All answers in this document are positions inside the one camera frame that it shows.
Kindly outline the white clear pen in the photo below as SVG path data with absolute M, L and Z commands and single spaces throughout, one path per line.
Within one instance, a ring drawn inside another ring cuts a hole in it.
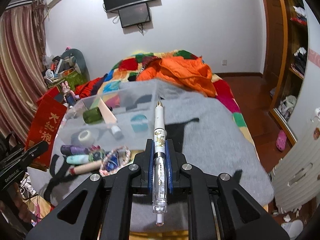
M 160 101 L 157 102 L 155 107 L 154 128 L 152 204 L 153 213 L 156 214 L 156 225 L 163 226 L 164 214 L 167 211 L 167 166 L 165 151 L 166 133 L 164 125 L 164 108 Z

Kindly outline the red tea package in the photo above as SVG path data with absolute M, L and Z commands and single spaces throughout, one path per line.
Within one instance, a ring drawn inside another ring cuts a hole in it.
M 41 101 L 28 132 L 25 149 L 41 141 L 48 143 L 48 150 L 36 158 L 33 163 L 49 168 L 54 140 L 67 107 L 54 98 L 46 97 Z

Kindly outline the teal round container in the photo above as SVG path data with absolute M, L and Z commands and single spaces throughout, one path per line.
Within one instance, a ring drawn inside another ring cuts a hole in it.
M 137 114 L 131 118 L 131 126 L 135 133 L 146 132 L 148 123 L 147 117 L 143 114 Z

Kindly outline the clear plastic storage box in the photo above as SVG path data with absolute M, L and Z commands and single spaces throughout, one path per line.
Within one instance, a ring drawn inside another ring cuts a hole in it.
M 125 82 L 118 90 L 81 99 L 66 112 L 54 151 L 62 145 L 142 150 L 153 137 L 158 100 L 153 81 Z

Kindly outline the blue snack packet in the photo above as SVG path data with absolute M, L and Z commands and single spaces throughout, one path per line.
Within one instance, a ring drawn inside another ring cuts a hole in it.
M 117 155 L 110 155 L 104 160 L 103 167 L 107 172 L 111 172 L 117 169 L 119 166 L 118 164 L 118 157 Z

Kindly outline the purple bottle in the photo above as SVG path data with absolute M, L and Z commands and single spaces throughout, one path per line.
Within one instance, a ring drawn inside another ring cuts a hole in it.
M 60 151 L 65 156 L 89 154 L 88 148 L 73 145 L 62 145 Z

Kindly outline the green patterned pouch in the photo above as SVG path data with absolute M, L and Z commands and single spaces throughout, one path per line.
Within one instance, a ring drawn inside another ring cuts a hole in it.
M 89 154 L 89 161 L 99 161 L 103 160 L 106 156 L 106 152 L 102 148 L 96 148 L 91 151 Z

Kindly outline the pink striped tube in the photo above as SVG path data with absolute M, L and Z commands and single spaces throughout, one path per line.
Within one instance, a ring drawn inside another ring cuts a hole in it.
M 87 174 L 87 173 L 99 170 L 101 167 L 101 164 L 102 164 L 101 160 L 92 161 L 86 164 L 78 165 L 76 167 L 71 167 L 68 170 L 68 173 L 72 176 Z

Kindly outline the mint green bottle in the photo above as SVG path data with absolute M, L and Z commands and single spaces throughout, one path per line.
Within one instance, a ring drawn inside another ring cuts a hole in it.
M 69 165 L 82 165 L 89 162 L 89 155 L 87 154 L 70 155 L 66 158 L 66 163 Z

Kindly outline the green glass jar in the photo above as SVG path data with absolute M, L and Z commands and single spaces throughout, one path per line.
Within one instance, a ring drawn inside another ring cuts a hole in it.
M 97 123 L 103 119 L 100 109 L 98 107 L 84 111 L 82 117 L 86 124 Z

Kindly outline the white tape roll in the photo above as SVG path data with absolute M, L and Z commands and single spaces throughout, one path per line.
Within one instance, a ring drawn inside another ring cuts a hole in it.
M 81 131 L 78 135 L 78 141 L 82 146 L 91 147 L 95 143 L 95 137 L 89 130 Z

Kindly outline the red gift box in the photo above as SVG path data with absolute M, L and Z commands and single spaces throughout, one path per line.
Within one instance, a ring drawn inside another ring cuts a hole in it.
M 37 106 L 39 106 L 41 104 L 41 101 L 46 98 L 46 97 L 50 97 L 50 98 L 55 98 L 56 96 L 58 96 L 60 94 L 59 89 L 55 86 L 52 87 L 50 89 L 48 89 L 43 96 L 41 96 L 40 98 L 38 98 L 36 104 Z

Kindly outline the orange down jacket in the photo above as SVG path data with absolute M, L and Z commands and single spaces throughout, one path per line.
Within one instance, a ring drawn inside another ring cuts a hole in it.
M 180 87 L 186 87 L 205 96 L 216 97 L 210 66 L 197 59 L 184 59 L 181 56 L 166 57 L 151 61 L 138 74 L 137 81 L 160 79 Z

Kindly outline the colourful patchwork quilt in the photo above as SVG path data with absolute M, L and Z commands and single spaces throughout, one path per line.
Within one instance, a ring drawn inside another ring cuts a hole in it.
M 120 60 L 102 78 L 98 93 L 118 90 L 121 83 L 160 79 L 178 87 L 194 90 L 216 98 L 231 113 L 244 137 L 253 143 L 232 90 L 228 83 L 214 74 L 202 59 L 186 50 L 167 53 L 139 53 Z

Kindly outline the striped curtain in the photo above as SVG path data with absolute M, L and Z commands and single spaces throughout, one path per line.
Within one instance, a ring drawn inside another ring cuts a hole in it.
M 1 15 L 1 133 L 15 132 L 22 141 L 47 91 L 44 10 L 43 0 L 33 0 Z

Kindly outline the pink rabbit figurine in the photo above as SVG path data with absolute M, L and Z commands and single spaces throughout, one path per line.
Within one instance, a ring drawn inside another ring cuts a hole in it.
M 67 81 L 61 83 L 63 98 L 69 107 L 73 107 L 76 102 L 80 99 L 79 95 L 76 95 L 69 86 Z

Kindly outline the pink slipper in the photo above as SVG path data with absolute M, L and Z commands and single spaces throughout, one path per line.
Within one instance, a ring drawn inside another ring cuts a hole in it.
M 286 147 L 287 136 L 283 130 L 280 130 L 276 139 L 276 147 L 280 152 L 283 152 Z

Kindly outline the green box of clutter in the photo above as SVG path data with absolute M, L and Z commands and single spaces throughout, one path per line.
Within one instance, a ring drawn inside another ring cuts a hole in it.
M 45 70 L 42 72 L 48 88 L 67 81 L 72 90 L 89 80 L 89 73 L 83 53 L 75 48 L 67 48 L 61 55 L 43 57 Z

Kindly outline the white sliding wardrobe door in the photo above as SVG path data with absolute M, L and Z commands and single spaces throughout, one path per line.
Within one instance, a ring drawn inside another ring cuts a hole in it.
M 300 139 L 306 122 L 315 116 L 315 109 L 319 107 L 319 22 L 308 3 L 303 3 L 308 23 L 307 63 L 297 103 L 289 118 L 289 127 L 297 139 Z

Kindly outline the small wall monitor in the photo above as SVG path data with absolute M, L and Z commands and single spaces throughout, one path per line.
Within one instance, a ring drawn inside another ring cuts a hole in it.
M 122 28 L 148 23 L 151 21 L 147 3 L 139 3 L 118 10 Z

